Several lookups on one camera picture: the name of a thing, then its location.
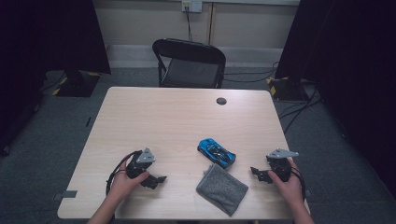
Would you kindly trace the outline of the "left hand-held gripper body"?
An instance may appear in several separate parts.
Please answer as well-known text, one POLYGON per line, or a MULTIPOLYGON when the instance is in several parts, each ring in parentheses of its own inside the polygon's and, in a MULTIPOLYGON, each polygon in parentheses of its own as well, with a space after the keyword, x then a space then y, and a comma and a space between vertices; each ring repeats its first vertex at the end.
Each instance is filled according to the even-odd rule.
POLYGON ((156 159, 148 147, 144 150, 135 151, 130 163, 126 166, 127 175, 130 178, 136 178, 144 173, 155 161, 156 159))

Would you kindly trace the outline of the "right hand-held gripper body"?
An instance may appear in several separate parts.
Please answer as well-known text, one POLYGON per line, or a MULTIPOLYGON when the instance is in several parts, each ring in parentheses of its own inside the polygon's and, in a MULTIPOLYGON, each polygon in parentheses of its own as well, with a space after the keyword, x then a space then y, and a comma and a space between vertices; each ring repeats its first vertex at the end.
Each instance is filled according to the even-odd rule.
POLYGON ((288 182, 291 174, 291 165, 288 158, 298 157, 298 152, 277 148, 266 155, 271 170, 283 181, 288 182))

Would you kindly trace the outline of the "grey cloth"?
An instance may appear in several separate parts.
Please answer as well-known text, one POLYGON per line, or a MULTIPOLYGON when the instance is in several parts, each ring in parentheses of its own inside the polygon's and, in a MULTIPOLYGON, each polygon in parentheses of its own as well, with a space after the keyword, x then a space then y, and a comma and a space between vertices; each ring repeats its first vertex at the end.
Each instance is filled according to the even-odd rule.
POLYGON ((217 164, 211 164, 196 192, 231 217, 248 192, 248 186, 217 164))

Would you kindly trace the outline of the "blue toy car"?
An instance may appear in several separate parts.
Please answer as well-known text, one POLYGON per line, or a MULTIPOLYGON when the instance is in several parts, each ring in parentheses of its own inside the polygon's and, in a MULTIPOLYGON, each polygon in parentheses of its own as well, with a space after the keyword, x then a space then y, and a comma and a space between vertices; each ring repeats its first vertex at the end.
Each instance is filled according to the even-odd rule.
POLYGON ((201 140, 197 150, 223 169, 230 167, 236 160, 236 155, 234 153, 225 149, 213 138, 201 140))

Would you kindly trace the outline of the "person's right hand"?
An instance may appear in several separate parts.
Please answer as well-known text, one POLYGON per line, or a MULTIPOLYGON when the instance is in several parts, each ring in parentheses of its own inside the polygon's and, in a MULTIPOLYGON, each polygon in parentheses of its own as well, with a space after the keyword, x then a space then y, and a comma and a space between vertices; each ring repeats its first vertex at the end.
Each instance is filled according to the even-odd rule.
POLYGON ((287 182, 283 182, 273 171, 269 171, 268 175, 290 208, 304 207, 303 188, 297 166, 292 159, 289 159, 289 163, 292 173, 287 182))

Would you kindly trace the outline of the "person's left hand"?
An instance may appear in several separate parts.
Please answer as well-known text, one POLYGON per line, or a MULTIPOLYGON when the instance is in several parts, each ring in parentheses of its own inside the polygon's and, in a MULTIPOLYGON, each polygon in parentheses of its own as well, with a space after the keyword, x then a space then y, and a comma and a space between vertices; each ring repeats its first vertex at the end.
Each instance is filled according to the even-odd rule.
POLYGON ((148 177, 149 172, 143 172, 135 178, 130 178, 126 173, 126 162, 124 162, 113 179, 108 195, 113 199, 122 200, 148 177))

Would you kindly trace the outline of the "black stand base yellow stripes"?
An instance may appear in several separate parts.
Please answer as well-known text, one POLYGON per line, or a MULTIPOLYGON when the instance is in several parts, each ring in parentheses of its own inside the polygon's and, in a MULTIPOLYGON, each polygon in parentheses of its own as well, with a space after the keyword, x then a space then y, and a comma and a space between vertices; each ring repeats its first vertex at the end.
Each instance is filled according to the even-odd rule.
POLYGON ((65 78, 52 94, 59 97, 90 97, 100 77, 98 73, 65 70, 65 78))
POLYGON ((278 101, 306 101, 307 93, 301 82, 294 82, 288 77, 266 79, 269 92, 278 101))

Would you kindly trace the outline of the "black folding chair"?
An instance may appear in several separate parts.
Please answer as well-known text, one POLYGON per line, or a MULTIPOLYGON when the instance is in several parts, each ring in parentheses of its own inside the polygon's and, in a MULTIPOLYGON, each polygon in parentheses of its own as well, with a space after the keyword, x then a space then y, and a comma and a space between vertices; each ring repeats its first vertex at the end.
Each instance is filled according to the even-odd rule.
POLYGON ((160 87, 221 88, 226 57, 218 48, 163 38, 152 44, 152 50, 158 60, 160 87))

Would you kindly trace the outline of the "black curtain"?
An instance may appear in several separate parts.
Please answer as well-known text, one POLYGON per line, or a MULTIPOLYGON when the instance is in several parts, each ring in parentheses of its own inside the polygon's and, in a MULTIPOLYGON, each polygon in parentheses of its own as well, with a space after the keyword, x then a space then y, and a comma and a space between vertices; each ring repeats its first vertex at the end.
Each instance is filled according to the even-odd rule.
POLYGON ((396 198, 396 0, 300 0, 276 77, 319 84, 396 198))
POLYGON ((42 97, 49 71, 108 74, 93 0, 0 0, 0 156, 42 97))

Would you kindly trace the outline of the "white wall socket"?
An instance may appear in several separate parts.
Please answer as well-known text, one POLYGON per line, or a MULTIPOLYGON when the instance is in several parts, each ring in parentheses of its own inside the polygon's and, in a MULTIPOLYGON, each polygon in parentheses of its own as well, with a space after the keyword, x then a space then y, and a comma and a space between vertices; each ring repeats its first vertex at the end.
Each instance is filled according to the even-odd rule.
POLYGON ((183 12, 201 13, 203 11, 203 2, 201 0, 182 0, 181 10, 183 12))

